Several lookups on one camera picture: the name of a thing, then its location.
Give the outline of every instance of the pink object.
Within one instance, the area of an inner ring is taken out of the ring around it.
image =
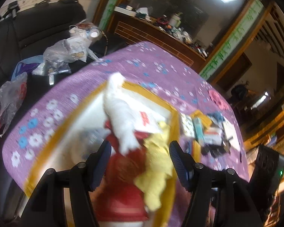
[[[211,98],[211,100],[221,109],[221,110],[229,110],[229,105],[228,103],[223,100],[223,97],[220,96],[220,94],[214,90],[214,89],[210,89],[208,91],[209,96]]]

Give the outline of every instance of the black device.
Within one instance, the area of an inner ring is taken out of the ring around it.
[[[98,227],[88,192],[100,185],[110,155],[111,145],[104,141],[86,162],[66,171],[48,169],[33,191],[19,226],[67,227],[63,188],[69,188],[75,226]],[[182,227],[204,227],[210,204],[216,208],[214,227],[263,226],[262,212],[269,209],[270,196],[280,183],[278,175],[284,171],[284,156],[261,146],[251,183],[232,168],[215,171],[196,163],[177,141],[170,144],[170,157],[182,186],[192,193]],[[218,188],[214,200],[212,188]]]

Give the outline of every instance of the yellow crumpled paper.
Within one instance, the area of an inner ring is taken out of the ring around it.
[[[150,211],[161,207],[160,196],[166,187],[166,180],[173,173],[168,145],[170,126],[163,121],[158,124],[163,133],[152,134],[144,140],[146,170],[134,179],[134,184],[144,193],[144,203]]]

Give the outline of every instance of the purple tablecloth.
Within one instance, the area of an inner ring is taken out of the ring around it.
[[[57,84],[10,133],[2,149],[3,160],[7,171],[22,189],[34,157],[38,156],[64,117],[117,71],[128,81],[150,89],[182,113],[190,114],[196,109],[204,114],[220,111],[208,94],[212,86],[177,58],[150,42],[128,46],[89,64]],[[231,109],[222,110],[222,113],[235,125],[242,163],[238,162],[239,152],[235,149],[231,149],[231,155],[219,158],[209,154],[202,156],[202,163],[218,170],[234,168],[238,175],[248,180],[247,160],[238,123]],[[183,219],[189,202],[179,183],[177,189],[170,226],[180,225],[179,219]]]

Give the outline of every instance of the wooden door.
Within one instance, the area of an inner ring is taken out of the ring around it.
[[[251,67],[251,62],[243,53],[229,70],[219,79],[217,85],[227,92]]]

